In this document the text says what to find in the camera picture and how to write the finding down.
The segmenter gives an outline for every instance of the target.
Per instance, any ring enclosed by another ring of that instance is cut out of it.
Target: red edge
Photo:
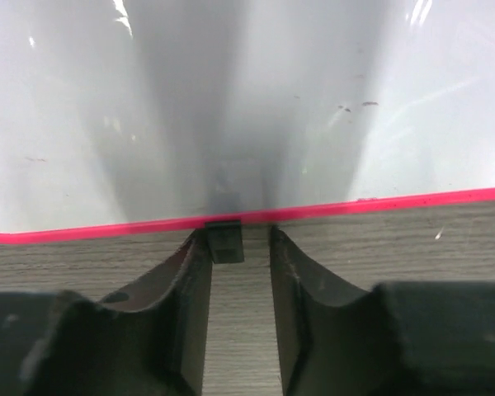
[[[408,209],[423,206],[452,205],[468,202],[495,200],[495,188],[482,190],[443,192],[419,196],[397,196],[394,198],[365,199],[339,204],[300,206],[286,209],[258,210],[238,214],[166,219],[139,223],[98,225],[78,229],[57,229],[34,233],[0,233],[0,243],[49,243],[87,238],[108,238],[138,233],[157,233],[179,229],[198,229],[209,221],[238,219],[242,224],[273,223],[292,219],[308,219],[334,215],[376,212],[379,210]]]

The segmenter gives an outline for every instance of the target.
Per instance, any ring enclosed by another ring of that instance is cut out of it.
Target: gray wood surface
[[[394,279],[495,280],[495,202],[309,219],[281,227],[314,259],[370,288]],[[99,298],[170,255],[188,231],[0,245],[0,290]],[[281,394],[266,227],[244,229],[246,262],[213,271],[205,394]]]

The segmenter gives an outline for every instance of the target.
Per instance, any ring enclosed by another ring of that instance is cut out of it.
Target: small black block
[[[215,264],[243,262],[244,246],[240,220],[205,223],[207,243]]]

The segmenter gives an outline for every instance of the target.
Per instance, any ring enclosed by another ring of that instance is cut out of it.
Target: glossy white surface
[[[495,186],[495,0],[0,1],[0,232]]]

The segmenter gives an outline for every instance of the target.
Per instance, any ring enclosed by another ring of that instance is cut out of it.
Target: red border
[[[481,190],[443,192],[419,196],[397,196],[394,198],[367,199],[339,204],[300,206],[295,208],[258,210],[239,214],[190,217],[186,219],[167,219],[144,221],[140,223],[98,225],[78,229],[56,229],[34,233],[0,233],[0,243],[48,243],[86,238],[108,238],[137,233],[157,233],[179,229],[197,229],[208,221],[238,219],[243,224],[271,223],[292,219],[307,219],[352,213],[375,212],[378,210],[396,210],[413,207],[463,204],[484,200],[495,200],[495,188]]]

